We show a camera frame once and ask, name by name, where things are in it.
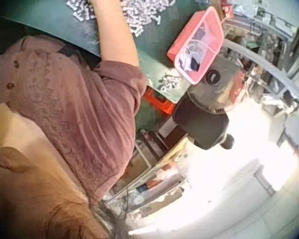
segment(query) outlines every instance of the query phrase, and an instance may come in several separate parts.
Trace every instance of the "wall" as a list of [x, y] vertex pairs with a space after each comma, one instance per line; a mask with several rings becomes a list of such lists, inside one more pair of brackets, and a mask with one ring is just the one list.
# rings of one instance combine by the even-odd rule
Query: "wall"
[[292, 116], [285, 123], [286, 133], [299, 146], [299, 116]]
[[299, 26], [299, 0], [267, 0], [267, 12]]

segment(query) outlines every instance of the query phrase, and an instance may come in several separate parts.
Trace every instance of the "bright light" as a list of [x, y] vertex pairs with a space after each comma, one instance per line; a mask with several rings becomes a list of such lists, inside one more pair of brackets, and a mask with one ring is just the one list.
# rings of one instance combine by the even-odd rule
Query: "bright light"
[[146, 227], [146, 228], [140, 228], [140, 229], [136, 229], [134, 231], [130, 231], [129, 235], [140, 235], [140, 234], [145, 234], [145, 233], [152, 233], [157, 231], [157, 227]]
[[259, 162], [264, 166], [263, 176], [275, 191], [279, 191], [296, 169], [298, 159], [293, 149], [284, 143], [281, 148], [273, 143], [263, 147]]

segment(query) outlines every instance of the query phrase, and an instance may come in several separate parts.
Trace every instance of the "metal part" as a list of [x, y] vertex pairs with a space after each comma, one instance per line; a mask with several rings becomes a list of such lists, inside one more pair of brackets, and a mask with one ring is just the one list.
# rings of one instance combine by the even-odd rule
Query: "metal part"
[[296, 86], [294, 82], [292, 82], [288, 76], [280, 71], [277, 67], [275, 67], [270, 62], [266, 61], [264, 58], [259, 56], [258, 54], [248, 50], [247, 48], [232, 42], [228, 39], [224, 39], [225, 47], [231, 48], [243, 55], [245, 55], [250, 60], [254, 61], [256, 64], [260, 65], [263, 69], [268, 71], [270, 74], [272, 74], [274, 77], [277, 78], [280, 82], [282, 82], [289, 91], [292, 92], [292, 94], [299, 100], [299, 88]]
[[142, 150], [140, 149], [140, 147], [139, 147], [139, 145], [138, 145], [138, 143], [136, 141], [134, 141], [134, 145], [135, 145], [136, 150], [140, 153], [141, 157], [145, 161], [145, 163], [148, 166], [148, 168], [151, 168], [152, 166], [151, 166], [150, 162], [148, 161], [148, 159], [146, 158], [146, 156], [143, 154]]

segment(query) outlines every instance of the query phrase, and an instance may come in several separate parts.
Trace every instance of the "dark hair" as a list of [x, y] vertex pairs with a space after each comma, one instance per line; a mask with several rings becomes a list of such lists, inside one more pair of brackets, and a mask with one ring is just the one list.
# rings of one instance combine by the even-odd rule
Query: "dark hair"
[[116, 215], [103, 202], [99, 202], [95, 208], [91, 208], [93, 218], [76, 217], [59, 220], [67, 217], [65, 211], [71, 207], [85, 207], [86, 205], [67, 202], [56, 207], [51, 213], [46, 225], [46, 239], [104, 239], [95, 238], [95, 235], [86, 227], [89, 220], [95, 220], [108, 232], [110, 239], [131, 239], [128, 234], [129, 227], [126, 224], [126, 210]]
[[[46, 224], [46, 239], [105, 239], [96, 238], [86, 226], [89, 220], [95, 220], [106, 229], [109, 237], [106, 239], [132, 239], [128, 233], [130, 228], [126, 224], [126, 210], [118, 216], [106, 207], [103, 202], [98, 203], [92, 211], [93, 217], [69, 217], [67, 209], [79, 208], [89, 209], [88, 205], [79, 203], [65, 202], [50, 212]], [[10, 239], [6, 223], [0, 220], [0, 239]]]
[[231, 134], [226, 135], [225, 142], [221, 143], [220, 146], [222, 146], [224, 149], [232, 149], [235, 143], [235, 139]]

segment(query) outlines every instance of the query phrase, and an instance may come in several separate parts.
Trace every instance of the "woman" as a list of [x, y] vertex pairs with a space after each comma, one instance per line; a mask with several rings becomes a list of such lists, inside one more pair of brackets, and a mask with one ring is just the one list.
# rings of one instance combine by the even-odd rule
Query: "woman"
[[114, 236], [95, 212], [132, 155], [146, 83], [120, 1], [91, 2], [96, 69], [47, 37], [0, 56], [0, 222], [11, 238]]

